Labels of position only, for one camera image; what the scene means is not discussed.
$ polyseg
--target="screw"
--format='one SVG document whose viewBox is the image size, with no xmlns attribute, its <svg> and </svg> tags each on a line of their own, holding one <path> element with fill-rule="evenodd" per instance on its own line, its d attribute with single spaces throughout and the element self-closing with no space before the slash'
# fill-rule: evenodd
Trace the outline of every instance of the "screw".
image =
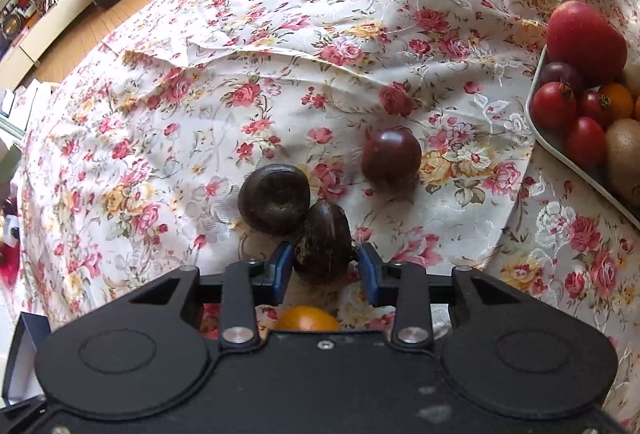
<svg viewBox="0 0 640 434">
<path fill-rule="evenodd" d="M 324 351 L 334 349 L 334 347 L 335 344 L 331 340 L 320 340 L 318 342 L 318 348 Z"/>
<path fill-rule="evenodd" d="M 244 344 L 254 338 L 254 332 L 244 326 L 234 326 L 222 332 L 222 338 L 232 344 Z"/>
<path fill-rule="evenodd" d="M 409 326 L 398 332 L 398 339 L 405 344 L 419 344 L 429 338 L 429 332 L 422 328 Z"/>
</svg>

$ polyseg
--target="kiwi fruit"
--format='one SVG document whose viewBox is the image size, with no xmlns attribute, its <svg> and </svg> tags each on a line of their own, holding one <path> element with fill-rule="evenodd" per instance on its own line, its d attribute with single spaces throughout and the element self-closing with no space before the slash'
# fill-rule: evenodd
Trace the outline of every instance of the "kiwi fruit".
<svg viewBox="0 0 640 434">
<path fill-rule="evenodd" d="M 622 71 L 620 84 L 625 86 L 634 97 L 640 96 L 640 62 L 627 61 Z"/>
<path fill-rule="evenodd" d="M 640 207 L 640 122 L 617 120 L 605 138 L 610 188 L 628 205 Z"/>
</svg>

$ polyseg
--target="white tray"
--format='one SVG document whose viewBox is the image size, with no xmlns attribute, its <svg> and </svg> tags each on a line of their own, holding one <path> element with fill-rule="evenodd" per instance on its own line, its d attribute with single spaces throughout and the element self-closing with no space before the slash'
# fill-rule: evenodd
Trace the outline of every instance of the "white tray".
<svg viewBox="0 0 640 434">
<path fill-rule="evenodd" d="M 564 163 L 569 169 L 575 171 L 578 175 L 581 176 L 589 185 L 591 185 L 594 189 L 596 189 L 600 194 L 602 194 L 609 202 L 617 208 L 622 214 L 627 218 L 636 229 L 640 230 L 640 221 L 638 217 L 633 215 L 631 211 L 625 207 L 618 199 L 616 199 L 607 189 L 603 187 L 604 177 L 598 170 L 593 170 L 590 172 L 583 171 L 580 167 L 574 164 L 570 159 L 568 159 L 564 154 L 562 154 L 557 148 L 556 145 L 559 145 L 558 140 L 553 137 L 551 134 L 547 133 L 543 129 L 538 129 L 531 118 L 530 106 L 531 101 L 533 99 L 533 95 L 536 93 L 538 88 L 540 88 L 540 72 L 546 66 L 546 46 L 544 50 L 542 50 L 542 56 L 540 56 L 540 62 L 538 63 L 538 69 L 536 70 L 536 75 L 533 77 L 533 82 L 531 83 L 531 91 L 529 92 L 529 96 L 527 97 L 527 104 L 525 106 L 525 112 L 527 114 L 527 121 L 529 122 L 529 126 L 533 131 L 533 135 L 536 137 L 536 140 L 539 141 L 540 145 L 544 147 L 549 153 L 553 154 L 558 160 Z"/>
</svg>

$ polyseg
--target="pink rose pattern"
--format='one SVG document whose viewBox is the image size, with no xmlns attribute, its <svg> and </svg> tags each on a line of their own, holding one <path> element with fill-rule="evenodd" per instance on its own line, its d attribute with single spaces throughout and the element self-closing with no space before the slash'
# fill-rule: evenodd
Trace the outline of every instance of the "pink rose pattern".
<svg viewBox="0 0 640 434">
<path fill-rule="evenodd" d="M 12 313 L 59 326 L 179 265 L 212 273 L 236 260 L 224 257 L 236 246 L 241 257 L 251 252 L 240 245 L 268 252 L 231 195 L 255 167 L 280 162 L 306 173 L 314 197 L 343 206 L 354 240 L 368 236 L 385 260 L 497 276 L 535 264 L 526 291 L 605 321 L 620 352 L 633 346 L 638 235 L 532 149 L 521 125 L 540 36 L 562 0 L 455 1 L 152 1 L 28 130 L 22 264 L 15 283 L 0 283 Z M 633 0 L 585 1 L 630 53 L 640 49 Z M 420 141 L 418 186 L 405 199 L 388 201 L 361 176 L 364 135 L 382 125 Z M 223 238 L 231 243 L 219 248 Z M 390 313 L 355 316 L 361 297 L 347 293 L 347 327 Z M 628 391 L 608 407 L 633 426 L 640 382 L 636 369 L 623 376 Z"/>
<path fill-rule="evenodd" d="M 494 167 L 494 173 L 480 186 L 491 190 L 492 194 L 508 194 L 520 182 L 521 173 L 512 161 L 502 161 Z"/>
<path fill-rule="evenodd" d="M 380 90 L 380 103 L 390 115 L 408 117 L 414 110 L 414 101 L 406 93 L 406 86 L 399 82 L 391 82 Z"/>
<path fill-rule="evenodd" d="M 569 244 L 578 252 L 595 250 L 600 244 L 600 233 L 590 217 L 575 218 L 569 225 Z"/>
<path fill-rule="evenodd" d="M 425 233 L 422 226 L 414 227 L 390 261 L 417 263 L 425 268 L 434 267 L 442 262 L 442 256 L 436 251 L 439 243 L 437 235 Z"/>
</svg>

